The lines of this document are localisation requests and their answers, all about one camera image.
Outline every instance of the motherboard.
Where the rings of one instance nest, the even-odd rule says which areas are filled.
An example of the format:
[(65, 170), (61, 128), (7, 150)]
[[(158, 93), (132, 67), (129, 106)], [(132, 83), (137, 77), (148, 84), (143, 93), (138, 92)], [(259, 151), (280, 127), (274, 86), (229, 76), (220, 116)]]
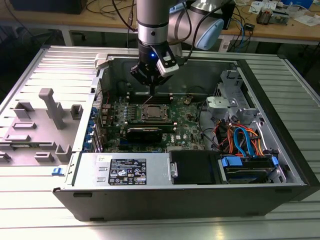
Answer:
[(168, 153), (204, 149), (197, 124), (201, 102), (186, 103), (186, 96), (172, 96), (166, 104), (161, 100), (140, 102), (120, 97), (105, 105), (104, 152)]

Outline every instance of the aluminum extrusion table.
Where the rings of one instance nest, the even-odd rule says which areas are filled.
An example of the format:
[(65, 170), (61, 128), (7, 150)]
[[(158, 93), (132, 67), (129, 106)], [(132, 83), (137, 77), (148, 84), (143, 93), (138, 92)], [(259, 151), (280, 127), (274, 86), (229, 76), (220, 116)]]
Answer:
[[(42, 87), (53, 88), (64, 108), (84, 104), (96, 76), (98, 53), (135, 49), (52, 46), (41, 49), (0, 105), (0, 137), (12, 123), (17, 101), (46, 106)], [(276, 55), (194, 52), (193, 56), (244, 59), (296, 144), (320, 179), (320, 98), (285, 59)], [(53, 166), (0, 167), (0, 236), (9, 239), (307, 239), (320, 237), (320, 191), (262, 217), (80, 222), (52, 194), (63, 177)]]

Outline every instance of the gray plastic block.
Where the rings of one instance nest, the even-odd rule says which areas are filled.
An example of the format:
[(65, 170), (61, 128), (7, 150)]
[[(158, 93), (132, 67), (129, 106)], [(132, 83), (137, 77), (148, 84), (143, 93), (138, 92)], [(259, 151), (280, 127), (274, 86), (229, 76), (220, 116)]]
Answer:
[(72, 155), (72, 147), (68, 145), (66, 151), (62, 149), (61, 145), (58, 145), (55, 151), (55, 155), (58, 157), (60, 162), (69, 162)]
[(34, 158), (38, 162), (54, 162), (55, 159), (50, 152), (36, 152)]
[(62, 120), (61, 111), (57, 108), (57, 104), (53, 98), (54, 91), (52, 88), (42, 88), (39, 92), (39, 98), (41, 98), (46, 107), (48, 108), (49, 115), (51, 116), (56, 128), (62, 130), (65, 127), (65, 123)]
[(34, 122), (17, 122), (12, 126), (15, 130), (35, 129), (37, 125)]
[[(60, 103), (60, 102), (56, 102), (55, 104), (56, 104), (56, 108), (58, 109), (58, 112), (60, 113), (61, 117), (63, 118), (63, 117), (65, 116), (65, 111), (64, 111), (64, 109), (62, 108), (61, 103)], [(48, 117), (49, 117), (50, 119), (52, 119), (49, 110), (46, 110), (46, 113), (48, 114)]]
[[(70, 109), (64, 110), (63, 122), (65, 128), (57, 129), (53, 120), (48, 118), (46, 109), (37, 109), (28, 112), (31, 119), (19, 119), (16, 117), (4, 136), (29, 135), (30, 141), (6, 141), (3, 137), (0, 141), (0, 151), (7, 153), (10, 162), (1, 162), (1, 166), (59, 166), (68, 162), (61, 162), (56, 155), (58, 145), (63, 150), (68, 149), (68, 145), (73, 146), (77, 135), (80, 120), (73, 120)], [(36, 123), (36, 128), (31, 129), (15, 129), (15, 124)], [(35, 155), (37, 152), (51, 153), (54, 158), (52, 161), (37, 161)]]
[(57, 144), (53, 141), (50, 144), (39, 144), (41, 150), (55, 150), (57, 148)]
[(0, 163), (9, 163), (11, 157), (5, 152), (0, 152)]
[(73, 120), (80, 120), (84, 109), (81, 105), (75, 104), (71, 106), (70, 113)]
[(28, 112), (33, 112), (34, 109), (31, 106), (30, 102), (28, 102), (28, 101), (26, 101), (26, 102), (20, 101), (15, 106), (13, 111), (15, 112), (16, 116), (19, 119), (23, 120), (23, 119), (30, 119), (30, 116), (29, 116)]
[(31, 137), (29, 135), (11, 135), (8, 134), (5, 141), (11, 141), (11, 142), (29, 142), (31, 140)]

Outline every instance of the warning label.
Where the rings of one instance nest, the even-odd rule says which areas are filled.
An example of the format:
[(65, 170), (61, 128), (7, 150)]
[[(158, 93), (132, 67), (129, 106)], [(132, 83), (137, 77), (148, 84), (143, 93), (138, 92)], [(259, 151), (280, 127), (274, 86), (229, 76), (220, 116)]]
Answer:
[(144, 159), (111, 159), (110, 185), (146, 185), (147, 160)]

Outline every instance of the white paper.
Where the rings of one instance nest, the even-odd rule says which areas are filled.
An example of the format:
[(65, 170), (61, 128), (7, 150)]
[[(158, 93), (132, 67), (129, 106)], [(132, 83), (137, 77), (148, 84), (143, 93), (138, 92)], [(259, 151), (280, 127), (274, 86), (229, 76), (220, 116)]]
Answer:
[(319, 24), (319, 20), (318, 19), (316, 19), (313, 16), (308, 16), (308, 15), (303, 15), (303, 16), (300, 16), (300, 17), (296, 17), (296, 18), (294, 18), (294, 20), (298, 21), (299, 23), (308, 25), (309, 27), (313, 27), (313, 26)]
[(261, 8), (275, 10), (277, 7), (276, 2), (263, 2), (253, 1), (251, 7), (249, 7), (249, 13), (259, 14)]

